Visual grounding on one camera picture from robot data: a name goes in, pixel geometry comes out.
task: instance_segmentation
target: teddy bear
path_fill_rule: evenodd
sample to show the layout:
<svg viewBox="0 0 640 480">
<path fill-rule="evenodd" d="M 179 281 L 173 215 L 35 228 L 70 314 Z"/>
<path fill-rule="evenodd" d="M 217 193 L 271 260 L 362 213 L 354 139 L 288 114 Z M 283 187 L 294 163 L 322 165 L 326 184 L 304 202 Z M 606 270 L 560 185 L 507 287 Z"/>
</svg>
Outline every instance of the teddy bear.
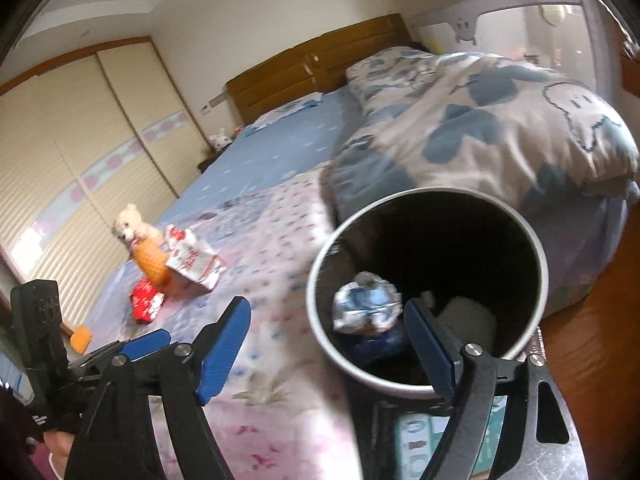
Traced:
<svg viewBox="0 0 640 480">
<path fill-rule="evenodd" d="M 135 239 L 146 240 L 150 238 L 158 246 L 164 243 L 162 233 L 150 224 L 142 220 L 142 215 L 135 204 L 129 204 L 113 221 L 111 229 L 113 235 L 121 240 L 127 247 Z"/>
</svg>

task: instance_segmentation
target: wardrobe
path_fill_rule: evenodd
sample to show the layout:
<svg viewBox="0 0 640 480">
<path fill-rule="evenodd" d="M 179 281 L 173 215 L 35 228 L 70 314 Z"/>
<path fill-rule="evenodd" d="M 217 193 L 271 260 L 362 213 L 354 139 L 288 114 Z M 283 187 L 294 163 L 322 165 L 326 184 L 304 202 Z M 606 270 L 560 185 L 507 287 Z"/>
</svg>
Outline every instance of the wardrobe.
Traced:
<svg viewBox="0 0 640 480">
<path fill-rule="evenodd" d="M 94 52 L 0 96 L 0 248 L 19 282 L 57 280 L 82 323 L 127 258 L 111 234 L 135 203 L 148 222 L 209 153 L 149 41 Z"/>
</svg>

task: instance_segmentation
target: white stuffed bunny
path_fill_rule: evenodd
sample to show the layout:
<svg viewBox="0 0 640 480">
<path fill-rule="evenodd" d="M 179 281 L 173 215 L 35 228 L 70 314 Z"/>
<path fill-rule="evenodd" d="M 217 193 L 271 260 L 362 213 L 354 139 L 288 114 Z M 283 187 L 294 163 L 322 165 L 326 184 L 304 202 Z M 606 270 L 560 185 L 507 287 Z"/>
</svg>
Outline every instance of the white stuffed bunny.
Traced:
<svg viewBox="0 0 640 480">
<path fill-rule="evenodd" d="M 233 141 L 234 140 L 231 137 L 225 135 L 225 129 L 224 128 L 220 128 L 220 130 L 218 131 L 218 134 L 216 136 L 210 136 L 209 137 L 209 142 L 211 143 L 211 145 L 214 147 L 214 149 L 217 152 L 219 152 L 223 148 L 226 148 Z"/>
</svg>

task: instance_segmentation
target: human hand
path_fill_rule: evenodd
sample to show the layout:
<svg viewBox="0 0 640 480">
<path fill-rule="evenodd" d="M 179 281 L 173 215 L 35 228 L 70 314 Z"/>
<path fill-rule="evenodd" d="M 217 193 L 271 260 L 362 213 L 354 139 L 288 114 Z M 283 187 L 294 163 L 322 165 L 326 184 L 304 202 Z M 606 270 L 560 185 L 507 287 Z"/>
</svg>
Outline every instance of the human hand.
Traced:
<svg viewBox="0 0 640 480">
<path fill-rule="evenodd" d="M 51 452 L 51 466 L 60 477 L 65 477 L 66 462 L 69 460 L 75 436 L 64 431 L 45 431 L 44 443 Z"/>
</svg>

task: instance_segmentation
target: trash can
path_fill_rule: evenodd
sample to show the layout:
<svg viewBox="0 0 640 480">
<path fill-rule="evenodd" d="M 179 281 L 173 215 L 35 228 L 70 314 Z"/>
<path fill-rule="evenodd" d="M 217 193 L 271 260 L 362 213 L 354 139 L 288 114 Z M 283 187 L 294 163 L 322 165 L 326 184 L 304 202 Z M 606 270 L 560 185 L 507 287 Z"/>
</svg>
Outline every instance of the trash can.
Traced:
<svg viewBox="0 0 640 480">
<path fill-rule="evenodd" d="M 548 292 L 540 240 L 518 212 L 489 195 L 449 187 L 413 189 L 356 213 L 312 266 L 307 314 L 316 339 L 338 367 L 396 397 L 435 396 L 413 349 L 361 368 L 332 330 L 334 294 L 361 270 L 395 285 L 403 303 L 431 291 L 436 314 L 455 296 L 483 304 L 496 319 L 493 354 L 506 359 L 517 358 L 530 340 Z"/>
</svg>

